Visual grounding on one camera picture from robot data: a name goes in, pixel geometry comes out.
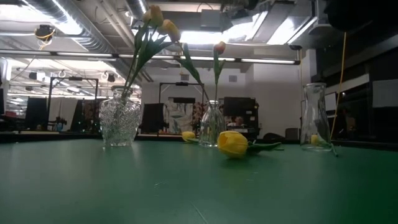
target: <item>yellow tulip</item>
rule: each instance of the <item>yellow tulip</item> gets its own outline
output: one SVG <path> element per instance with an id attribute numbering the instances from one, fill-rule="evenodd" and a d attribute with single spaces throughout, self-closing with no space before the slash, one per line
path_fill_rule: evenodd
<path id="1" fill-rule="evenodd" d="M 144 13 L 144 15 L 143 15 L 143 17 L 142 17 L 142 21 L 143 21 L 144 23 L 148 22 L 149 20 L 150 20 L 150 9 L 148 9 L 148 10 Z"/>
<path id="2" fill-rule="evenodd" d="M 311 145 L 317 146 L 318 143 L 319 143 L 318 135 L 317 134 L 311 135 Z"/>
<path id="3" fill-rule="evenodd" d="M 160 35 L 167 35 L 167 30 L 166 30 L 165 24 L 168 23 L 169 21 L 170 20 L 168 20 L 168 19 L 163 20 L 163 25 L 161 25 L 160 27 L 157 28 L 157 32 Z"/>
<path id="4" fill-rule="evenodd" d="M 160 28 L 162 32 L 166 32 L 172 42 L 177 42 L 181 39 L 181 33 L 177 26 L 170 20 L 166 19 Z"/>
<path id="5" fill-rule="evenodd" d="M 218 136 L 217 146 L 230 158 L 242 158 L 248 149 L 248 140 L 239 132 L 224 131 Z"/>
<path id="6" fill-rule="evenodd" d="M 150 6 L 150 23 L 157 27 L 163 25 L 163 13 L 159 6 Z"/>
<path id="7" fill-rule="evenodd" d="M 186 141 L 186 142 L 190 142 L 190 141 L 188 141 L 188 139 L 196 138 L 195 133 L 193 133 L 191 131 L 184 131 L 183 133 L 181 133 L 181 135 L 182 135 L 182 139 L 184 139 L 184 141 Z"/>
<path id="8" fill-rule="evenodd" d="M 163 25 L 163 13 L 159 6 L 151 5 L 142 17 L 143 22 L 149 22 L 151 27 Z"/>

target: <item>table surface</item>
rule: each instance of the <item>table surface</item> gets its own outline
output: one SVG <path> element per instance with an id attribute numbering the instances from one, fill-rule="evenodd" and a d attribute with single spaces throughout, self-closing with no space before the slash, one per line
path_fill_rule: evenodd
<path id="1" fill-rule="evenodd" d="M 298 145 L 245 160 L 182 142 L 0 145 L 0 223 L 398 223 L 398 153 Z"/>

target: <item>wall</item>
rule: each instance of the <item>wall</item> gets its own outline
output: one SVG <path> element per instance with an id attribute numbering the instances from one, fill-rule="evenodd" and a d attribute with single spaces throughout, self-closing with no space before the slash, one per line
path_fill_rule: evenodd
<path id="1" fill-rule="evenodd" d="M 265 133 L 285 136 L 287 128 L 299 128 L 301 117 L 302 84 L 310 82 L 310 76 L 316 74 L 315 51 L 308 50 L 302 62 L 302 79 L 299 65 L 263 65 L 254 64 L 246 73 L 237 69 L 225 69 L 220 76 L 218 97 L 240 96 L 255 97 L 259 103 L 259 124 L 262 129 L 259 138 Z M 159 82 L 179 82 L 180 69 L 167 70 L 148 68 L 154 80 Z M 213 71 L 198 69 L 210 98 L 214 98 Z M 228 75 L 237 75 L 237 83 L 229 83 Z M 201 94 L 192 86 L 170 86 L 161 97 L 161 102 L 170 96 L 195 97 L 201 101 Z M 146 83 L 142 86 L 142 102 L 157 103 L 159 83 Z"/>
<path id="2" fill-rule="evenodd" d="M 300 128 L 301 86 L 310 83 L 317 73 L 316 55 L 308 50 L 302 60 L 302 77 L 299 65 L 254 64 L 247 72 L 246 93 L 259 103 L 259 138 L 266 133 L 285 136 L 287 128 Z"/>
<path id="3" fill-rule="evenodd" d="M 215 97 L 215 85 L 214 85 L 214 73 L 213 70 L 208 71 L 207 69 L 198 68 L 201 76 L 201 81 L 205 84 L 205 89 L 210 99 Z M 156 81 L 154 83 L 142 84 L 142 102 L 143 103 L 158 103 L 159 102 L 159 82 L 180 82 L 180 69 L 179 68 L 168 68 L 167 70 L 148 68 L 147 72 Z M 229 75 L 236 75 L 238 80 L 236 83 L 230 83 Z M 196 83 L 196 81 L 190 77 L 189 83 Z M 201 101 L 201 88 L 196 86 L 175 86 L 170 85 L 161 94 L 160 102 L 165 102 L 169 97 L 192 97 L 196 98 L 196 101 Z M 224 69 L 220 75 L 218 84 L 218 97 L 224 98 L 226 96 L 246 96 L 245 94 L 245 74 L 241 73 L 239 69 Z"/>

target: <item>glass carafe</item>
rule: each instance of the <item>glass carafe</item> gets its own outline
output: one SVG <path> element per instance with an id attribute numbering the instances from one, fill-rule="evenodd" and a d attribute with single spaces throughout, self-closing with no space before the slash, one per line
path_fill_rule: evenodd
<path id="1" fill-rule="evenodd" d="M 308 151 L 330 151 L 330 130 L 325 109 L 325 83 L 304 86 L 305 112 L 302 118 L 300 145 Z"/>
<path id="2" fill-rule="evenodd" d="M 223 114 L 218 108 L 218 101 L 210 100 L 200 122 L 199 145 L 216 147 L 218 136 L 223 131 L 226 131 L 226 126 Z"/>

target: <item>glass vase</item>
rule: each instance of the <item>glass vase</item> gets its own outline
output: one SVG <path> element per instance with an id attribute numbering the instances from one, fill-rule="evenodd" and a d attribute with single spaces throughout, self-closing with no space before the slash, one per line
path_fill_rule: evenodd
<path id="1" fill-rule="evenodd" d="M 221 132 L 226 131 L 223 114 L 218 109 L 218 101 L 210 100 L 209 107 L 200 121 L 199 145 L 216 147 Z"/>
<path id="2" fill-rule="evenodd" d="M 325 87 L 325 83 L 310 83 L 304 86 L 305 111 L 300 136 L 300 145 L 304 150 L 331 150 L 329 122 L 325 109 Z"/>
<path id="3" fill-rule="evenodd" d="M 101 102 L 99 121 L 105 146 L 132 146 L 141 123 L 141 104 L 122 96 L 123 86 L 112 86 L 113 99 Z"/>

